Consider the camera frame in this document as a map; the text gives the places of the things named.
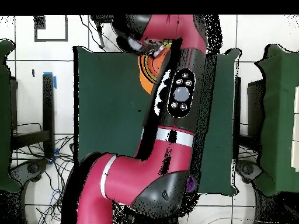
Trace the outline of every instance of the white ring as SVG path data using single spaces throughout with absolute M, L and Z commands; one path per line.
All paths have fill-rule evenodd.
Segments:
M 156 140 L 169 141 L 170 132 L 171 129 L 158 128 Z M 193 135 L 190 135 L 182 131 L 175 131 L 175 132 L 176 132 L 176 141 L 175 141 L 176 144 L 192 147 Z
M 109 169 L 111 168 L 111 165 L 112 163 L 115 161 L 116 159 L 116 155 L 112 156 L 110 158 L 110 160 L 107 162 L 105 168 L 104 168 L 104 171 L 103 171 L 103 174 L 102 174 L 102 178 L 100 179 L 100 192 L 102 193 L 103 197 L 104 198 L 107 198 L 106 197 L 106 193 L 105 193 L 105 182 L 106 182 L 106 178 L 108 176 L 108 172 L 109 172 Z

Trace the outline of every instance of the floor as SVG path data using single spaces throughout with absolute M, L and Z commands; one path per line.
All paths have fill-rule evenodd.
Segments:
M 8 55 L 7 65 L 11 74 L 19 81 L 18 124 L 42 123 L 41 75 L 52 72 L 57 77 L 55 101 L 55 139 L 57 147 L 74 134 L 74 80 L 72 46 L 84 46 L 91 51 L 100 51 L 98 34 L 88 16 L 67 16 L 68 41 L 65 39 L 65 17 L 46 16 L 46 28 L 37 31 L 38 39 L 48 42 L 34 42 L 34 22 L 32 16 L 0 16 L 0 39 L 10 39 L 16 43 L 16 50 Z M 230 48 L 239 48 L 238 74 L 242 78 L 241 87 L 241 132 L 246 134 L 247 84 L 262 79 L 259 69 L 253 64 L 261 60 L 264 48 L 270 43 L 278 43 L 290 51 L 299 50 L 299 16 L 297 15 L 220 15 L 223 45 L 221 53 Z M 106 51 L 118 51 L 113 43 L 116 36 L 109 24 L 103 29 Z M 18 133 L 37 131 L 38 125 L 18 127 Z M 28 159 L 28 150 L 14 153 L 12 166 Z M 68 145 L 60 153 L 71 155 Z M 67 170 L 72 164 L 67 163 Z M 57 171 L 53 164 L 36 183 L 30 183 L 26 194 L 26 216 L 29 224 L 37 224 L 49 205 L 55 202 L 54 187 L 57 185 Z M 180 224 L 252 224 L 255 214 L 255 196 L 252 186 L 244 184 L 236 175 L 235 186 L 239 193 L 233 197 L 222 195 L 201 195 L 194 211 L 180 220 Z

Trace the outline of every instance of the black joint cap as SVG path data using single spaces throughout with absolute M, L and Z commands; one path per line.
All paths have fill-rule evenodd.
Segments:
M 166 218 L 181 206 L 188 171 L 169 173 L 153 181 L 131 204 L 131 208 L 152 218 Z

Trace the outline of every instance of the white box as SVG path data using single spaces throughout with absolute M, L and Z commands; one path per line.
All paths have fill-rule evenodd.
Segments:
M 299 142 L 292 142 L 291 166 L 299 169 Z
M 294 113 L 299 113 L 299 87 L 296 87 L 296 90 L 295 90 Z

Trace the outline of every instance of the control panel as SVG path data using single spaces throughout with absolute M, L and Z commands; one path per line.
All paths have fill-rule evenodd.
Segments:
M 186 116 L 192 104 L 195 87 L 194 73 L 189 69 L 180 69 L 173 77 L 168 98 L 168 112 L 172 117 Z

